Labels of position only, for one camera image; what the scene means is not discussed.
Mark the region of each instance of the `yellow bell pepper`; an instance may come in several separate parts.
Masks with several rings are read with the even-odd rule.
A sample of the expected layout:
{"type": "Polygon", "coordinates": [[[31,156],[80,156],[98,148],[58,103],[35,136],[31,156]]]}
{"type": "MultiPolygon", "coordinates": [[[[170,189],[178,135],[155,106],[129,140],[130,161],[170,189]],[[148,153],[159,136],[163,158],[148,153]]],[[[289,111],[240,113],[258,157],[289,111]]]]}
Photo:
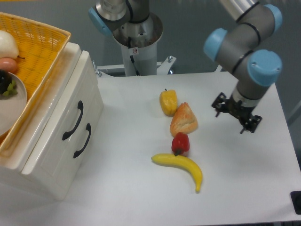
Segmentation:
{"type": "Polygon", "coordinates": [[[160,105],[165,115],[173,116],[178,107],[176,92],[173,89],[161,92],[160,105]]]}

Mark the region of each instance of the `black drawer handle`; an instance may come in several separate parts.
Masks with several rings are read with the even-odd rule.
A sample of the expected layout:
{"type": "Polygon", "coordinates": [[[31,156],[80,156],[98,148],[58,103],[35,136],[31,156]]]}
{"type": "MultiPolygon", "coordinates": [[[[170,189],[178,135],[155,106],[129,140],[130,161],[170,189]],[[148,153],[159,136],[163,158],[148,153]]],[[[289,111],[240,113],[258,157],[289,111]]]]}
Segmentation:
{"type": "Polygon", "coordinates": [[[77,158],[77,157],[79,157],[79,155],[85,150],[86,146],[87,146],[88,143],[89,143],[90,136],[91,136],[91,125],[90,125],[90,123],[87,124],[86,130],[88,130],[88,132],[89,132],[88,138],[87,138],[87,140],[86,140],[86,142],[85,142],[84,147],[83,147],[82,149],[80,149],[79,151],[75,151],[75,152],[74,152],[74,155],[73,155],[73,158],[74,158],[74,159],[77,158]]]}
{"type": "Polygon", "coordinates": [[[84,105],[83,105],[83,102],[81,100],[77,104],[77,108],[80,109],[79,118],[77,119],[77,122],[76,122],[76,124],[75,124],[75,126],[72,130],[70,130],[69,132],[64,132],[62,140],[68,139],[75,132],[77,127],[79,126],[79,123],[80,123],[81,118],[83,117],[83,113],[84,113],[84,105]]]}

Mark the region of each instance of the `pastry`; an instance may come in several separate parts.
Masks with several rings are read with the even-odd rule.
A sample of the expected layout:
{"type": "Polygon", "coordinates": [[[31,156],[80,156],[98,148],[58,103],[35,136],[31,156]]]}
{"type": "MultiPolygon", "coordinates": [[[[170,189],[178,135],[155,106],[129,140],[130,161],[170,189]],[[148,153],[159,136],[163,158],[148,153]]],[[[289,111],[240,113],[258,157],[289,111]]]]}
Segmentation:
{"type": "Polygon", "coordinates": [[[170,123],[170,132],[173,137],[179,132],[189,134],[198,128],[198,120],[188,103],[182,103],[175,112],[170,123]]]}

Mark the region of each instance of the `pepper stem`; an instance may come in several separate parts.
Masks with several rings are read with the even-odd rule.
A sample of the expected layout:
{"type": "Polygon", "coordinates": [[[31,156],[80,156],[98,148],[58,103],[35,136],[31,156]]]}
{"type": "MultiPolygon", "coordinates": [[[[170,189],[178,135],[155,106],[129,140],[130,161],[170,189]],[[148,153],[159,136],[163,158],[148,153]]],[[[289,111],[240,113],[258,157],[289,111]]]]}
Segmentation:
{"type": "Polygon", "coordinates": [[[182,152],[182,150],[180,148],[177,148],[176,151],[175,151],[175,153],[174,153],[174,155],[178,156],[178,155],[181,154],[181,152],[182,152]]]}

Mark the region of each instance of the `blue joint cap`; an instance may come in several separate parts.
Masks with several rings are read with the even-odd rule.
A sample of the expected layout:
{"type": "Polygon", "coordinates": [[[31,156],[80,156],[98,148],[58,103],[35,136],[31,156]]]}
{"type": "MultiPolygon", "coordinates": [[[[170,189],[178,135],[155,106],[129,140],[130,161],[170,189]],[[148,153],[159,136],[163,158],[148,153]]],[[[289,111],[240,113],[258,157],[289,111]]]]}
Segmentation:
{"type": "Polygon", "coordinates": [[[95,12],[93,8],[89,9],[89,17],[94,24],[94,26],[97,28],[97,30],[104,35],[111,35],[112,32],[108,28],[108,26],[104,23],[104,21],[99,17],[99,15],[95,12]]]}
{"type": "Polygon", "coordinates": [[[249,58],[247,70],[254,82],[260,86],[269,87],[277,81],[282,71],[282,61],[274,52],[265,49],[258,50],[249,58]]]}
{"type": "Polygon", "coordinates": [[[212,32],[205,41],[204,52],[212,61],[216,60],[226,34],[226,30],[218,28],[212,32]]]}
{"type": "Polygon", "coordinates": [[[275,19],[274,33],[275,33],[279,29],[279,27],[281,27],[283,22],[281,11],[276,6],[273,6],[271,4],[264,5],[264,6],[269,8],[274,15],[274,19],[275,19]]]}

